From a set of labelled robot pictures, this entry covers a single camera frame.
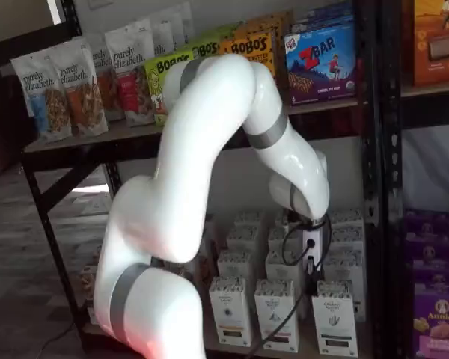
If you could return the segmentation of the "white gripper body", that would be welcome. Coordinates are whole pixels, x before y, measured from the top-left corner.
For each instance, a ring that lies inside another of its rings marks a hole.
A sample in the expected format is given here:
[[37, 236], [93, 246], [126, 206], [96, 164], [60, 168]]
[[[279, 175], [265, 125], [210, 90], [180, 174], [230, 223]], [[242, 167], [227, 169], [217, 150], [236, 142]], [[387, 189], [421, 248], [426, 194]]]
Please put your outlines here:
[[321, 260], [323, 251], [326, 249], [328, 244], [328, 234], [329, 234], [329, 226], [327, 223], [324, 223], [321, 228], [312, 230], [312, 231], [304, 231], [302, 233], [302, 249], [305, 250], [308, 246], [308, 242], [314, 242], [314, 246], [306, 252], [302, 259], [302, 267], [304, 269], [308, 268], [308, 260], [312, 259], [314, 266], [319, 269], [320, 265], [318, 262]]

